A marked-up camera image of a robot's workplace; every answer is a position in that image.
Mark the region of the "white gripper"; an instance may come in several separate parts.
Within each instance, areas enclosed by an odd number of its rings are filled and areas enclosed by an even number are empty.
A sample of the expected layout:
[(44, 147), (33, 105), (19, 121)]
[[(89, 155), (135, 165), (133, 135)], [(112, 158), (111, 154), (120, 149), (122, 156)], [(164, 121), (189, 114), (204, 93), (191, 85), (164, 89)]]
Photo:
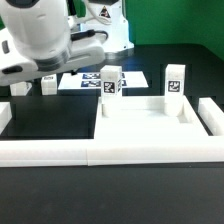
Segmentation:
[(0, 40), (0, 86), (99, 64), (104, 59), (102, 44), (94, 37), (71, 41), (64, 52), (44, 60), (24, 57), (11, 38), (3, 38)]

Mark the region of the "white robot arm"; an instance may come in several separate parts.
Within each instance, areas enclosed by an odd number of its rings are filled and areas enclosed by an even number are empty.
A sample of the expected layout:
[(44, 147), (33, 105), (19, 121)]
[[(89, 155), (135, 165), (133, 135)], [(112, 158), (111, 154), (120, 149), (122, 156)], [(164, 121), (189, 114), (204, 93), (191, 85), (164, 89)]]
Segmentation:
[(77, 70), (134, 48), (124, 0), (0, 0), (0, 86)]

